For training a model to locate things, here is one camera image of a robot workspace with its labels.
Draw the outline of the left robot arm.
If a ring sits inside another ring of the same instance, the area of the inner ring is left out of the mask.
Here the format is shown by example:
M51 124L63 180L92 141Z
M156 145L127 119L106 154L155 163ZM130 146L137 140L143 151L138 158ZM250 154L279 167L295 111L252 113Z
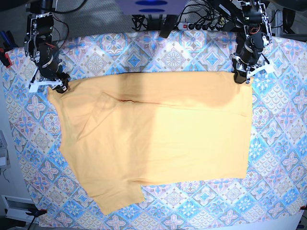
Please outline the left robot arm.
M243 31L237 34L237 48L231 55L234 81L249 84L250 78L264 70L274 71L263 50L272 43L272 30L265 3L261 0L241 0Z

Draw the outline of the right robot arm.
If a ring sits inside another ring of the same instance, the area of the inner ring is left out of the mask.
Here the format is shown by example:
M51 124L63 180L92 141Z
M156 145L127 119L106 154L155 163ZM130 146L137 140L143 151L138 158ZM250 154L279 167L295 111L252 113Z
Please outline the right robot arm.
M52 44L53 9L52 0L34 1L26 9L30 14L27 16L24 52L36 66L29 81L29 92L35 93L45 85L58 93L68 89L70 76L63 70L64 61L59 58L59 46Z

